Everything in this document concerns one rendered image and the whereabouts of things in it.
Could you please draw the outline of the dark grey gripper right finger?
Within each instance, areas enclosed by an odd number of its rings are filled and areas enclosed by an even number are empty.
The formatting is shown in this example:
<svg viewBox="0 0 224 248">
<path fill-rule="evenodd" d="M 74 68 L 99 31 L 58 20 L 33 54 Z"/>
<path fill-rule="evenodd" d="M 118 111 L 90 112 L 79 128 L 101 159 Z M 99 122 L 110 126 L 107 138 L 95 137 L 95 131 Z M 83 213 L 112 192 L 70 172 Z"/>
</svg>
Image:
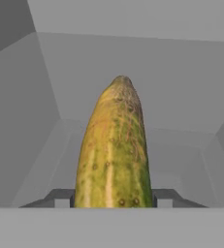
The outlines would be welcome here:
<svg viewBox="0 0 224 248">
<path fill-rule="evenodd" d="M 153 206 L 158 208 L 206 208 L 205 205 L 183 198 L 174 189 L 153 189 Z"/>
</svg>

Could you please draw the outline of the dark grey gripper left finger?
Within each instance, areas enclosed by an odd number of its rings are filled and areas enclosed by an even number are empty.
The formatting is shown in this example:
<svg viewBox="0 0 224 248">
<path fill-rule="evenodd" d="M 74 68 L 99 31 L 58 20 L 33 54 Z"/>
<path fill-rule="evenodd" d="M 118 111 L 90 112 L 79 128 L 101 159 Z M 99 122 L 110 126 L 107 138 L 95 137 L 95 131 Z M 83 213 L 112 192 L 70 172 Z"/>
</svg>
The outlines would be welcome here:
<svg viewBox="0 0 224 248">
<path fill-rule="evenodd" d="M 32 201 L 22 208 L 71 208 L 75 205 L 74 189 L 52 189 L 43 199 Z"/>
</svg>

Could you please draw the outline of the yellow-green cucumber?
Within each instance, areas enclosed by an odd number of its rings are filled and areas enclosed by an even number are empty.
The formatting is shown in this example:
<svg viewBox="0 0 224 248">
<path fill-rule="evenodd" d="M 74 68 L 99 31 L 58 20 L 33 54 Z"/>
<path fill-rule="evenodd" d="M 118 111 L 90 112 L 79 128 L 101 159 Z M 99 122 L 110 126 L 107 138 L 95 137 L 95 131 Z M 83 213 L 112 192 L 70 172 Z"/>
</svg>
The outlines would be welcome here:
<svg viewBox="0 0 224 248">
<path fill-rule="evenodd" d="M 80 147 L 76 208 L 152 207 L 143 108 L 127 76 L 100 95 Z"/>
</svg>

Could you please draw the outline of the grey tupperware container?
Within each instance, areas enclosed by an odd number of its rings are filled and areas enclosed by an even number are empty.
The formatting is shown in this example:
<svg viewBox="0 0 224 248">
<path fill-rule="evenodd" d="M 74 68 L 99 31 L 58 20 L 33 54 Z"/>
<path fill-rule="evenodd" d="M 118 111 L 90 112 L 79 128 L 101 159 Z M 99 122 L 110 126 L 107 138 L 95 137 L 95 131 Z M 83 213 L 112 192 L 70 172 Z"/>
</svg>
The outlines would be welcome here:
<svg viewBox="0 0 224 248">
<path fill-rule="evenodd" d="M 224 43 L 42 33 L 0 0 L 0 207 L 74 189 L 85 126 L 120 75 L 141 99 L 154 189 L 224 207 Z"/>
</svg>

